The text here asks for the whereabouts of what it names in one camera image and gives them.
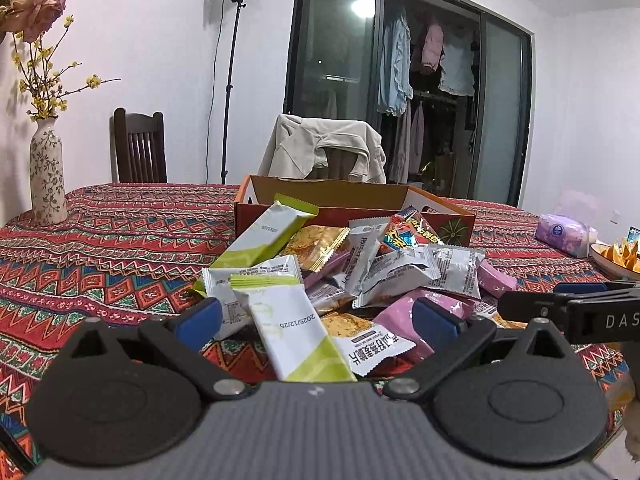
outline glass panel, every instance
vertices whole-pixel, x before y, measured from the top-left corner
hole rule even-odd
[[[308,0],[293,114],[367,120],[375,13],[376,0]]]
[[[506,204],[520,135],[523,39],[489,20],[485,35],[484,115],[473,198]]]

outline light stand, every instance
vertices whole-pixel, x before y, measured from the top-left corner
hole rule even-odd
[[[231,75],[234,69],[234,54],[236,52],[236,36],[238,35],[238,21],[240,20],[240,10],[243,7],[246,7],[243,0],[231,0],[238,4],[236,7],[236,23],[234,24],[234,36],[231,40],[231,57],[229,58],[229,78],[226,81],[226,101],[225,101],[225,124],[222,130],[222,172],[220,173],[220,183],[226,183],[226,174],[228,173],[226,170],[226,135],[229,126],[229,101],[231,99],[231,89],[233,85],[231,84]]]

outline pink flower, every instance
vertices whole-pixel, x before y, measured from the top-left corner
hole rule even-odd
[[[10,10],[0,23],[5,32],[24,32],[24,41],[33,43],[51,28],[65,10],[66,0],[11,0]]]

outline orange box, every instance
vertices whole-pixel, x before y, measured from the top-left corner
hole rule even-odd
[[[445,243],[468,246],[476,222],[475,214],[414,186],[249,175],[234,204],[236,236],[273,204],[276,193],[317,205],[320,213],[308,222],[314,225],[348,227],[349,220],[387,217],[412,205]]]

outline red tablecloth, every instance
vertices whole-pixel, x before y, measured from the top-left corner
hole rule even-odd
[[[0,422],[32,456],[23,405],[47,364],[86,316],[135,324],[198,301],[190,285],[234,238],[235,186],[105,184],[67,195],[68,220],[33,228],[30,213],[0,228]],[[458,201],[474,211],[472,245],[526,290],[602,276],[584,260],[534,240],[537,218],[516,208]],[[626,370],[603,345],[578,349],[603,389]],[[259,342],[209,344],[204,355],[248,382],[272,378]],[[406,368],[401,358],[380,374]],[[612,416],[611,433],[620,421]],[[0,456],[0,480],[18,478]]]

